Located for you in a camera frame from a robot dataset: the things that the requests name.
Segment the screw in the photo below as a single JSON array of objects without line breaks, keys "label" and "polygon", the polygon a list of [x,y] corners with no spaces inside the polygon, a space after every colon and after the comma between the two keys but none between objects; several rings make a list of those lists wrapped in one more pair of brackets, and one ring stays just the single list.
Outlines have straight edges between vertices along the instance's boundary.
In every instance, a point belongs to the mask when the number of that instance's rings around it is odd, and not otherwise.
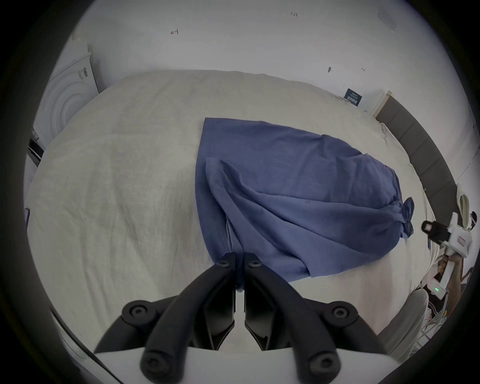
[{"label": "screw", "polygon": [[348,316],[348,310],[343,307],[337,307],[333,310],[333,315],[339,319],[345,319]]},{"label": "screw", "polygon": [[319,353],[310,360],[310,372],[315,376],[336,372],[339,368],[339,360],[334,353]]},{"label": "screw", "polygon": [[146,315],[146,313],[147,308],[145,308],[143,305],[137,305],[130,310],[130,314],[133,317],[143,317]]},{"label": "screw", "polygon": [[248,266],[251,267],[251,268],[256,268],[256,267],[259,267],[261,265],[262,265],[262,263],[259,262],[258,260],[250,261],[248,263]]},{"label": "screw", "polygon": [[167,376],[171,371],[171,366],[163,354],[157,352],[148,352],[144,358],[144,369],[156,376]]}]

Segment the blue cloth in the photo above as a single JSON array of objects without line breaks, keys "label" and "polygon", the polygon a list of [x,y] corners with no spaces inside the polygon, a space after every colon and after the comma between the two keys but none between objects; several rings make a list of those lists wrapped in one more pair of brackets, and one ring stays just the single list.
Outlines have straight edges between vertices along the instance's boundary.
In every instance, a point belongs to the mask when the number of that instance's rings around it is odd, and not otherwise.
[{"label": "blue cloth", "polygon": [[195,195],[214,262],[252,252],[287,281],[371,263],[413,233],[413,200],[402,203],[391,168],[334,137],[262,121],[205,119]]}]

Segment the bed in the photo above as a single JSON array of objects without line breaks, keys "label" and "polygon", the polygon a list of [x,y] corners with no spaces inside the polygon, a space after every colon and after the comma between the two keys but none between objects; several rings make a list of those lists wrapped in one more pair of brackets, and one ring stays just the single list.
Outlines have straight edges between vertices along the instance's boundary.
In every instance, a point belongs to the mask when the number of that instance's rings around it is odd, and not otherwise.
[{"label": "bed", "polygon": [[[194,196],[205,117],[262,120],[340,138],[393,168],[415,233],[381,260],[292,286],[345,300],[379,333],[438,253],[433,212],[408,154],[384,124],[318,87],[267,75],[160,71],[128,77],[83,107],[46,149],[25,206],[47,294],[90,349],[131,300],[177,295],[211,264]],[[242,350],[239,336],[225,341]]]}]

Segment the washing machine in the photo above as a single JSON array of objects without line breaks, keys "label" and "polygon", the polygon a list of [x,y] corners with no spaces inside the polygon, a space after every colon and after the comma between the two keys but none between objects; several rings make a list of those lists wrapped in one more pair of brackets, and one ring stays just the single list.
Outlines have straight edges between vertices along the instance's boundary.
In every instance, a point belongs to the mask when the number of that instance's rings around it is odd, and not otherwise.
[{"label": "washing machine", "polygon": [[33,129],[45,149],[85,104],[98,95],[91,52],[80,40],[65,45],[43,93]]}]

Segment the gray headboard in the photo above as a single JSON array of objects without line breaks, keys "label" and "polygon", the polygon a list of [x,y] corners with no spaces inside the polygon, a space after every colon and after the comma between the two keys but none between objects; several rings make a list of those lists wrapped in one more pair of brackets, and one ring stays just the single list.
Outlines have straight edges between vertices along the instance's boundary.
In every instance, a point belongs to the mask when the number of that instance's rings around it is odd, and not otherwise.
[{"label": "gray headboard", "polygon": [[456,204],[456,184],[437,146],[415,118],[389,97],[376,119],[384,123],[402,144],[432,206],[436,221],[448,225]]}]

